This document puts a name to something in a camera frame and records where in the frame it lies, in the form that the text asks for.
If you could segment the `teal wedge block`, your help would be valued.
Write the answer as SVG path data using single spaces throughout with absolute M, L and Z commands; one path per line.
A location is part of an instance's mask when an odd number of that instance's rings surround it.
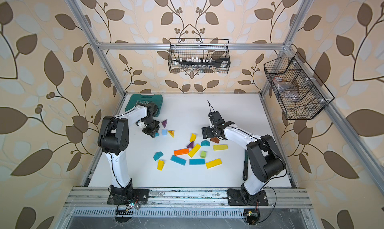
M 162 152 L 156 152 L 153 156 L 154 161 L 159 160 L 164 154 Z

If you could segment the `orange rectangular block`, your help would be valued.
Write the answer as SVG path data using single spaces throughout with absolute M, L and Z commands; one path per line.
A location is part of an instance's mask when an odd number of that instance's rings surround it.
M 187 155 L 189 152 L 190 152 L 190 150 L 188 148 L 180 149 L 180 150 L 175 150 L 174 155 L 175 156 Z

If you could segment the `yellow small block bottom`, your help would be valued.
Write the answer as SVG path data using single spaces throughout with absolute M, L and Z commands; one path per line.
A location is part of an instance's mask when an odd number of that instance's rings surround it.
M 163 168 L 164 168 L 164 165 L 165 165 L 165 161 L 163 161 L 163 160 L 158 160 L 158 166 L 157 166 L 157 169 L 158 169 L 159 171 L 162 171 Z

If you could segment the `teal long block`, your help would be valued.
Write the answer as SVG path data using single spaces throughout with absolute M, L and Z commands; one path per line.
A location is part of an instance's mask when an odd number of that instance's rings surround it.
M 192 166 L 204 165 L 205 164 L 205 159 L 190 159 L 189 164 L 192 165 Z
M 177 164 L 180 164 L 182 166 L 184 166 L 186 164 L 186 162 L 187 162 L 185 159 L 182 159 L 182 158 L 174 156 L 174 155 L 172 155 L 171 161 L 175 162 Z

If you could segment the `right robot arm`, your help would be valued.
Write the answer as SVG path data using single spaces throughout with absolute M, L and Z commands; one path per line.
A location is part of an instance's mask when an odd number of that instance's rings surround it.
M 286 162 L 270 135 L 256 136 L 225 121 L 218 111 L 208 113 L 210 126 L 202 128 L 204 139 L 223 138 L 237 143 L 248 152 L 253 176 L 241 185 L 243 200 L 250 200 L 275 176 L 286 169 Z

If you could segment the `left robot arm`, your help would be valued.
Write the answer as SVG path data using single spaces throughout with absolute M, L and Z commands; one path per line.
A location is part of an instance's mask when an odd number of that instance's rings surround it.
M 154 138 L 160 129 L 160 122 L 154 119 L 157 112 L 158 105 L 150 102 L 137 104 L 121 115 L 103 118 L 97 143 L 109 158 L 114 187 L 127 189 L 132 183 L 125 153 L 130 142 L 129 127 L 137 125 L 144 134 Z

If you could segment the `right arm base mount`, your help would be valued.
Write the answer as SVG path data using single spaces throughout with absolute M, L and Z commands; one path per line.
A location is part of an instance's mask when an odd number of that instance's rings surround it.
M 229 206 L 268 206 L 268 198 L 264 190 L 259 191 L 255 195 L 249 195 L 245 189 L 228 189 Z

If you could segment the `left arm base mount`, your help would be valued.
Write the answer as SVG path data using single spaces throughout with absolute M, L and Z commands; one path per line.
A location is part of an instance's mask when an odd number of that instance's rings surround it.
M 132 185 L 126 188 L 115 187 L 111 185 L 108 188 L 108 205 L 121 205 L 130 203 L 146 203 L 149 199 L 149 189 L 133 189 Z

